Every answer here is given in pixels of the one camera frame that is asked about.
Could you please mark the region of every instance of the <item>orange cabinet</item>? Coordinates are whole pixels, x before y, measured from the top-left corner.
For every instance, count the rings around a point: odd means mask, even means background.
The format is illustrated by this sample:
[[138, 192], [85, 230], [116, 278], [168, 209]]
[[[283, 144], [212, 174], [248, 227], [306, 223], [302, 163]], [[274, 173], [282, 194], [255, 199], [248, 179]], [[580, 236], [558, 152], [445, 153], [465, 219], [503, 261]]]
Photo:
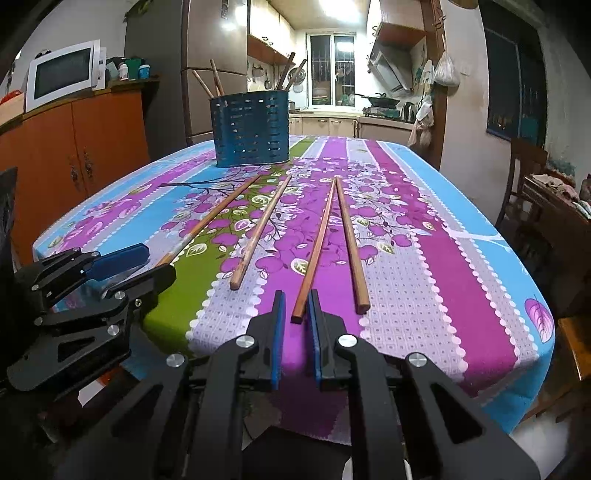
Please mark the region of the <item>orange cabinet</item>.
[[53, 222], [149, 161], [139, 90], [62, 102], [0, 134], [0, 170], [18, 167], [20, 261], [33, 260], [34, 241]]

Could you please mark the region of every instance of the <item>kitchen counter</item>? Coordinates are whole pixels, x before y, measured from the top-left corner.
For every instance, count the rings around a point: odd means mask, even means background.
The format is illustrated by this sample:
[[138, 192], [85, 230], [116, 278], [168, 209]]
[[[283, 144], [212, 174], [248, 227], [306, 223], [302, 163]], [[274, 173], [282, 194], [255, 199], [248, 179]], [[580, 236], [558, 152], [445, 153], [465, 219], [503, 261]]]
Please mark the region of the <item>kitchen counter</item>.
[[407, 122], [400, 122], [397, 120], [388, 120], [385, 118], [373, 118], [365, 116], [359, 112], [330, 112], [330, 111], [300, 111], [290, 113], [290, 118], [350, 118], [357, 120], [360, 124], [381, 125], [382, 127], [401, 128], [404, 130], [412, 130], [413, 124]]

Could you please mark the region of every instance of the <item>bottle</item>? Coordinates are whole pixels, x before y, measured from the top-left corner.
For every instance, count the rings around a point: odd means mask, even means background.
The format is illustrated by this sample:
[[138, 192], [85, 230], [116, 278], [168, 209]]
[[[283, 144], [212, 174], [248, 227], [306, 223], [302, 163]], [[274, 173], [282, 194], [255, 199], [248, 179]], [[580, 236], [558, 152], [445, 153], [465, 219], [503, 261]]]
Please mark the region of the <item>bottle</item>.
[[129, 67], [125, 64], [124, 61], [121, 62], [119, 65], [119, 80], [128, 80], [129, 79]]

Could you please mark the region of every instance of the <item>wooden stick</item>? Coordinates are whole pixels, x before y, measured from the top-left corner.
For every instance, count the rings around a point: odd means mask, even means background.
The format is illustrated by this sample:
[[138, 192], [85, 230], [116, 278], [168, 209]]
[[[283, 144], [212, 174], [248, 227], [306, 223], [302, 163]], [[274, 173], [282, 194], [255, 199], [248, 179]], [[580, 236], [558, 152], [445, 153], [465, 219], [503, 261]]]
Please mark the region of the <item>wooden stick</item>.
[[220, 76], [217, 74], [216, 63], [213, 61], [213, 59], [209, 59], [209, 63], [212, 64], [213, 81], [216, 83], [216, 88], [219, 90], [220, 95], [226, 95], [223, 92], [222, 81], [220, 80]]
[[283, 69], [283, 73], [281, 74], [281, 77], [279, 78], [279, 83], [277, 83], [277, 90], [281, 90], [283, 88], [283, 82], [285, 81], [285, 77], [287, 77], [287, 72], [289, 72], [289, 69], [291, 67], [292, 62], [294, 61], [294, 57], [296, 56], [296, 53], [293, 51], [290, 54], [290, 59], [287, 61], [287, 64], [285, 65], [285, 68]]
[[195, 225], [191, 231], [184, 237], [183, 241], [172, 251], [168, 252], [162, 259], [158, 262], [158, 265], [164, 265], [166, 263], [172, 262], [176, 258], [176, 256], [185, 248], [191, 240], [195, 238], [201, 230], [203, 230], [209, 222], [211, 222], [218, 214], [226, 208], [230, 202], [236, 199], [238, 195], [240, 195], [244, 190], [246, 190], [250, 185], [255, 183], [260, 178], [260, 175], [253, 177], [242, 185], [240, 185], [236, 190], [234, 190], [227, 198], [223, 199], [220, 203], [218, 203], [214, 208], [212, 208], [209, 213], [199, 221], [197, 225]]
[[203, 87], [203, 90], [205, 90], [205, 93], [207, 93], [207, 96], [209, 98], [213, 98], [213, 93], [212, 91], [207, 88], [207, 85], [205, 84], [205, 82], [203, 81], [203, 79], [199, 76], [199, 74], [195, 71], [195, 70], [191, 70], [193, 72], [193, 75], [195, 75], [195, 78], [197, 79], [197, 81], [201, 84], [201, 86]]
[[294, 84], [295, 79], [297, 78], [297, 76], [300, 74], [302, 68], [304, 68], [304, 65], [306, 64], [306, 59], [302, 60], [300, 63], [300, 66], [298, 67], [298, 69], [295, 71], [295, 75], [291, 78], [291, 80], [288, 82], [287, 86], [285, 87], [285, 89], [289, 92], [291, 86]]
[[275, 209], [275, 205], [277, 205], [277, 202], [279, 202], [281, 195], [283, 195], [283, 192], [290, 181], [291, 181], [291, 175], [288, 175], [287, 178], [283, 181], [283, 183], [279, 187], [279, 189], [275, 192], [275, 195], [273, 195], [273, 198], [271, 199], [271, 201], [269, 202], [269, 205], [265, 209], [265, 213], [263, 213], [263, 216], [256, 224], [255, 231], [252, 234], [251, 240], [248, 242], [248, 245], [244, 249], [244, 253], [242, 254], [242, 258], [240, 259], [240, 263], [236, 267], [236, 270], [234, 270], [234, 273], [232, 274], [232, 278], [230, 278], [230, 289], [231, 290], [238, 290], [240, 288], [240, 285], [242, 284], [242, 279], [244, 278], [244, 274], [246, 273], [246, 269], [248, 268], [248, 264], [251, 262], [252, 255], [254, 254], [254, 252], [256, 250], [256, 246], [258, 245], [258, 241], [261, 238], [261, 235], [262, 235], [262, 232], [265, 228], [265, 225], [269, 221], [269, 218], [271, 217], [271, 214], [273, 213], [273, 210]]
[[326, 205], [324, 206], [324, 214], [322, 215], [322, 220], [320, 221], [320, 228], [318, 229], [316, 240], [314, 240], [314, 246], [312, 247], [312, 254], [310, 255], [308, 268], [306, 269], [306, 274], [304, 275], [304, 281], [301, 283], [300, 292], [298, 293], [295, 300], [294, 310], [291, 314], [292, 323], [302, 323], [304, 318], [304, 312], [306, 311], [306, 300], [308, 298], [308, 293], [310, 292], [310, 287], [312, 286], [312, 281], [314, 280], [314, 273], [316, 273], [316, 266], [318, 265], [320, 252], [322, 251], [322, 243], [324, 242], [326, 226], [329, 223], [330, 208], [334, 194], [335, 179], [333, 179], [332, 184], [330, 185], [329, 197], [326, 200]]
[[349, 264], [351, 267], [351, 276], [353, 277], [353, 293], [355, 295], [355, 312], [358, 315], [365, 315], [370, 308], [368, 285], [365, 282], [363, 266], [359, 259], [357, 249], [357, 240], [349, 215], [349, 207], [345, 199], [345, 191], [341, 179], [336, 179], [336, 191], [339, 196], [340, 215], [343, 219], [343, 228], [345, 229], [345, 240], [347, 241], [347, 250], [349, 251]]

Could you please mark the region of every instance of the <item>range hood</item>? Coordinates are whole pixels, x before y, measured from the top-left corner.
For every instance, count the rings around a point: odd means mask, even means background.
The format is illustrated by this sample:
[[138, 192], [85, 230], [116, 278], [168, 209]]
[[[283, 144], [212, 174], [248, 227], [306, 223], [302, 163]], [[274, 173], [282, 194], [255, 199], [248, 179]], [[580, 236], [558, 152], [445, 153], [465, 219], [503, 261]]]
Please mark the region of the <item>range hood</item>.
[[368, 67], [390, 93], [413, 89], [413, 64], [410, 52], [401, 48], [374, 44]]

